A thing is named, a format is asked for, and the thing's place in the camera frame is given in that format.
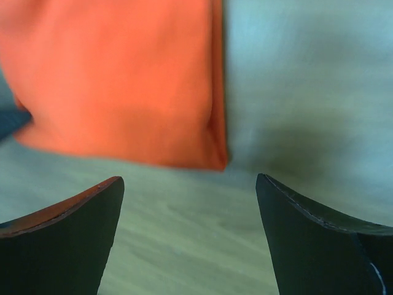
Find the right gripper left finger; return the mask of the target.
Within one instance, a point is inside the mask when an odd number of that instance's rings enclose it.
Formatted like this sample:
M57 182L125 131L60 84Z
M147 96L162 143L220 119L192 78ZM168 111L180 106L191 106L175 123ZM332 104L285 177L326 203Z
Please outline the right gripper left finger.
M1 294L97 294L114 244L124 180L111 177L1 224Z

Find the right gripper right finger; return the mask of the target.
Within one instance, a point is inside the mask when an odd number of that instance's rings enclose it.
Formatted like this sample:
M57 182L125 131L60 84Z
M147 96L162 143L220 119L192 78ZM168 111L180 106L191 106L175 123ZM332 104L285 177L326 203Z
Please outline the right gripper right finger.
M392 294L392 228L259 174L256 194L280 294Z

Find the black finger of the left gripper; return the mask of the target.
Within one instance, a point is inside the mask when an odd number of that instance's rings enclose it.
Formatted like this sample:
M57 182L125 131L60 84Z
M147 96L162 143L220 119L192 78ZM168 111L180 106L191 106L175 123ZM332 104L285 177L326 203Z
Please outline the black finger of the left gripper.
M8 138L23 128L32 119L30 112L21 109L1 108L0 140Z

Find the orange t shirt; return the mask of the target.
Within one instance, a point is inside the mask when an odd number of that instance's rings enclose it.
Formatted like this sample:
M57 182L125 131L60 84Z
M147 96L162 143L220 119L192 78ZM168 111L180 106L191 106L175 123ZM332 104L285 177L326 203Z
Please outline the orange t shirt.
M2 1L1 70L29 148L227 166L221 1Z

